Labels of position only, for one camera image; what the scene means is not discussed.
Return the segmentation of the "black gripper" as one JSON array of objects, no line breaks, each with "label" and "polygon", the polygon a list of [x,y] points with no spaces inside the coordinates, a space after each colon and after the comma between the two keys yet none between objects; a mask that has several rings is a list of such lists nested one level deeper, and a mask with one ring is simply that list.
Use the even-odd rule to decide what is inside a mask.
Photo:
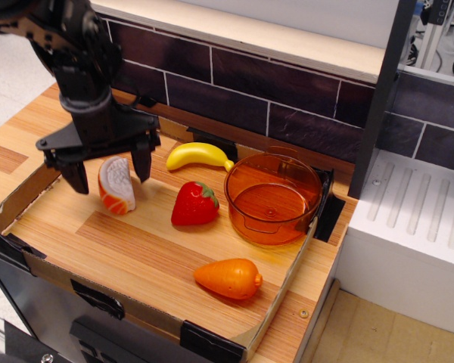
[{"label": "black gripper", "polygon": [[60,101],[72,121],[39,139],[36,147],[76,193],[89,193],[84,162],[111,155],[130,153],[140,182],[150,178],[151,153],[160,145],[157,116],[121,104],[112,95],[94,106],[63,96]]}]

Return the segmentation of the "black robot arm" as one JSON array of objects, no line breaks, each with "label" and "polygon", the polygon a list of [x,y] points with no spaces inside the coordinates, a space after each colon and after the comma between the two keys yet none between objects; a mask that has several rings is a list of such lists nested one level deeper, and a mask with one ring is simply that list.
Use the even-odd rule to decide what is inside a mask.
[{"label": "black robot arm", "polygon": [[122,64],[88,1],[0,1],[0,33],[27,39],[56,79],[72,121],[36,143],[45,165],[78,193],[89,192],[84,161],[129,152],[141,182],[160,146],[159,119],[118,103],[111,85]]}]

